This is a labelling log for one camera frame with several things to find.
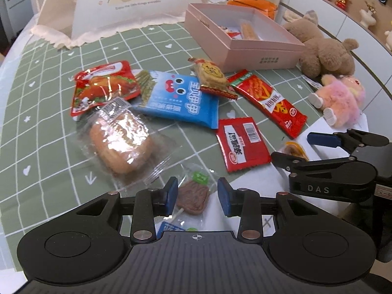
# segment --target pink gift box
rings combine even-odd
[[[242,20],[251,23],[260,41],[233,39],[220,28],[239,29]],[[185,28],[224,73],[293,68],[305,50],[305,45],[278,23],[244,6],[190,4]]]

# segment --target red candy bar wrapper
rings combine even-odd
[[[230,77],[229,82],[291,138],[298,137],[308,117],[301,114],[270,85],[247,70]]]
[[[219,120],[216,132],[228,172],[271,162],[252,117]]]

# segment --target green checkered tablecloth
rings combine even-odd
[[[134,69],[189,75],[187,59],[205,56],[181,23],[134,29],[72,50],[56,50],[43,40],[26,46],[9,94],[0,150],[1,223],[17,269],[16,247],[24,234],[115,188],[72,140],[76,126],[69,114],[73,76],[118,60],[127,60]],[[319,113],[306,101],[311,89],[299,70],[256,74],[308,116],[305,128],[318,120]],[[289,139],[244,98],[221,100],[219,116],[252,116],[270,152]],[[172,120],[150,123],[181,146],[154,182],[157,187],[181,173],[185,160],[214,169],[230,182],[246,172],[227,173],[213,130]],[[129,231],[129,226],[130,221],[124,220],[123,231]]]

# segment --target green label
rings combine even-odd
[[[238,84],[241,84],[244,80],[250,78],[252,76],[252,72],[247,72],[245,75],[241,76],[240,78],[237,78],[236,80],[232,81],[230,84],[232,86],[237,86]]]
[[[192,180],[197,182],[198,184],[208,184],[208,176],[204,175],[201,172],[194,172],[192,176]]]

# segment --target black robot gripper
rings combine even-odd
[[[136,197],[108,192],[29,231],[17,249],[28,282],[17,293],[378,293],[366,282],[372,239],[290,193],[260,197],[220,178],[224,215],[240,217],[237,237],[165,231],[157,239],[154,217],[172,214],[177,193],[174,177]],[[124,215],[133,216],[127,237]],[[262,215],[274,218],[270,237]]]
[[[272,163],[290,172],[290,192],[363,204],[369,218],[364,219],[368,226],[361,226],[379,246],[383,215],[392,209],[392,143],[387,137],[355,129],[333,134],[311,132],[307,140],[311,145],[340,147],[349,156],[307,162],[273,152]]]

